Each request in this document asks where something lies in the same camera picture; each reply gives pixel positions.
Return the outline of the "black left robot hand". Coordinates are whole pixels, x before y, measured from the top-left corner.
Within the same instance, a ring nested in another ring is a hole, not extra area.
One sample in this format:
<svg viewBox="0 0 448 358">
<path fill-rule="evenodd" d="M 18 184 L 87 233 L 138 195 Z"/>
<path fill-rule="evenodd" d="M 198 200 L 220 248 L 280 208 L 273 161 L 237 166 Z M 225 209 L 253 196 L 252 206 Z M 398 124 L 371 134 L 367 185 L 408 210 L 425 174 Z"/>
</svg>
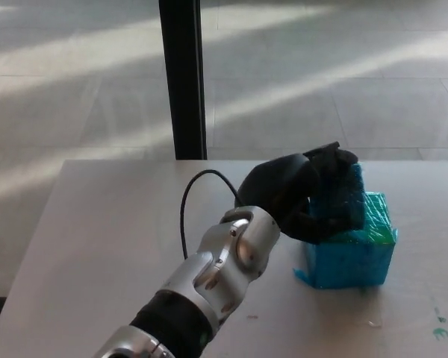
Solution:
<svg viewBox="0 0 448 358">
<path fill-rule="evenodd" d="M 358 157 L 332 142 L 255 166 L 234 200 L 268 212 L 283 234 L 319 245 L 364 226 L 364 182 Z"/>
</svg>

